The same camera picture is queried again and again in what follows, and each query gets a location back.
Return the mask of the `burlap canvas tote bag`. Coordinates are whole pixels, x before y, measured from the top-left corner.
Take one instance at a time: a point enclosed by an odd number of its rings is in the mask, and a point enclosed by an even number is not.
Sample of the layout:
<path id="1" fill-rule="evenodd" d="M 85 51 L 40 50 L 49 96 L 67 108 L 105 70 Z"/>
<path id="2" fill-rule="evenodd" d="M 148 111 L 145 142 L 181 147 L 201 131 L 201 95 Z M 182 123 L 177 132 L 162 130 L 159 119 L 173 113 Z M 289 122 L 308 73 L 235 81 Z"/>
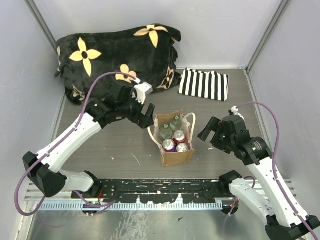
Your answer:
<path id="1" fill-rule="evenodd" d="M 188 146 L 189 150 L 185 152 L 168 152 L 165 151 L 162 147 L 162 144 L 159 140 L 159 131 L 160 127 L 162 127 L 164 124 L 169 124 L 170 120 L 172 120 L 174 116 L 177 115 L 180 115 L 180 117 L 182 117 L 182 130 L 186 133 L 186 145 Z M 151 140 L 157 145 L 159 149 L 161 165 L 163 167 L 183 165 L 191 161 L 195 152 L 192 140 L 196 120 L 196 115 L 193 112 L 184 115 L 182 109 L 170 114 L 155 114 L 153 132 L 150 127 L 148 127 L 147 130 Z"/>

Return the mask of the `glass soda water bottle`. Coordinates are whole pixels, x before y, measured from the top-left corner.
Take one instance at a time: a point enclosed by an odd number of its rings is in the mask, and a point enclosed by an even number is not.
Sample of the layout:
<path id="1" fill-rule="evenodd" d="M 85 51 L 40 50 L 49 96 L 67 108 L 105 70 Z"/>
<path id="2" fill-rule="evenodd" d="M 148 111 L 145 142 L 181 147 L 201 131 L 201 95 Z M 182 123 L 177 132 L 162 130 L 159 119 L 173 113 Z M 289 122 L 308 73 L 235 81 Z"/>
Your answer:
<path id="1" fill-rule="evenodd" d="M 169 126 L 173 132 L 182 130 L 182 120 L 180 115 L 175 115 L 170 121 Z"/>

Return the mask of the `purple can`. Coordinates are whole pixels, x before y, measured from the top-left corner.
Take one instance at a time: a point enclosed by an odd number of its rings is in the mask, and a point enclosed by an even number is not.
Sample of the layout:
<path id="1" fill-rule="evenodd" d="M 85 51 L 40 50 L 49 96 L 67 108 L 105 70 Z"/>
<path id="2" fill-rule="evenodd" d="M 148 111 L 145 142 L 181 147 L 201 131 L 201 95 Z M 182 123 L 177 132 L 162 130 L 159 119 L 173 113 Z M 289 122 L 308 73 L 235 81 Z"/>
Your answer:
<path id="1" fill-rule="evenodd" d="M 179 143 L 176 145 L 176 152 L 177 153 L 184 153 L 187 151 L 189 151 L 189 146 L 186 143 L 182 142 L 182 143 Z"/>
<path id="2" fill-rule="evenodd" d="M 165 139 L 162 142 L 162 148 L 164 149 L 165 152 L 176 152 L 176 143 L 174 142 L 173 139 Z"/>

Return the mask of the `red soda can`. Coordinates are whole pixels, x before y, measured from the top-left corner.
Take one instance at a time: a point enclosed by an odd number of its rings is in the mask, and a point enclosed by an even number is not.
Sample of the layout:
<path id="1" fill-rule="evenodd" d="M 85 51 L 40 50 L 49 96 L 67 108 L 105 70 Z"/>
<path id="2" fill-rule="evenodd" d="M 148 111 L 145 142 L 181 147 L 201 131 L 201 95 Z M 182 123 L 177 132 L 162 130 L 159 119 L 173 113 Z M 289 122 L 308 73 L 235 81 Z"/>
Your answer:
<path id="1" fill-rule="evenodd" d="M 176 144 L 181 144 L 186 142 L 186 134 L 183 130 L 177 130 L 173 133 L 173 141 Z"/>

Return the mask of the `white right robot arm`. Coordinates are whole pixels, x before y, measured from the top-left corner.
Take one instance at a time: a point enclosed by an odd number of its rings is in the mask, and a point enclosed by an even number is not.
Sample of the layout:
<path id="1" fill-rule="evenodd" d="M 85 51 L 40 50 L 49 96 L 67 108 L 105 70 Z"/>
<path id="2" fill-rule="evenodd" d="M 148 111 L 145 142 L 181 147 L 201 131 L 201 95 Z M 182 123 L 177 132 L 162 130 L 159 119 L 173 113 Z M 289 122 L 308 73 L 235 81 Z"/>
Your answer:
<path id="1" fill-rule="evenodd" d="M 265 195 L 250 187 L 235 170 L 220 176 L 220 193 L 225 197 L 233 195 L 246 204 L 264 223 L 269 239 L 297 240 L 320 226 L 319 219 L 301 207 L 278 168 L 273 166 L 273 153 L 267 143 L 250 136 L 240 115 L 212 117 L 198 138 L 206 141 L 211 132 L 214 132 L 212 146 L 227 154 L 234 153 L 251 171 Z"/>

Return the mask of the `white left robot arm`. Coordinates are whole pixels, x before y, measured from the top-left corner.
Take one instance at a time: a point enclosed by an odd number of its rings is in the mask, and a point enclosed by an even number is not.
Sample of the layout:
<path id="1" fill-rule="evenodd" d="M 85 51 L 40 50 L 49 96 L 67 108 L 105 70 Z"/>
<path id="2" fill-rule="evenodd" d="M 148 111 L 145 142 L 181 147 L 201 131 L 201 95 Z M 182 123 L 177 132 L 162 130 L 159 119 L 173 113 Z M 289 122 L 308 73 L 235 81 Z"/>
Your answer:
<path id="1" fill-rule="evenodd" d="M 87 140 L 111 123 L 128 119 L 141 129 L 152 126 L 155 106 L 150 104 L 146 113 L 142 113 L 147 95 L 152 91 L 147 82 L 134 87 L 115 83 L 110 94 L 102 100 L 91 100 L 75 122 L 47 147 L 23 156 L 28 178 L 47 198 L 62 190 L 97 197 L 102 187 L 91 172 L 66 171 L 63 165 Z"/>

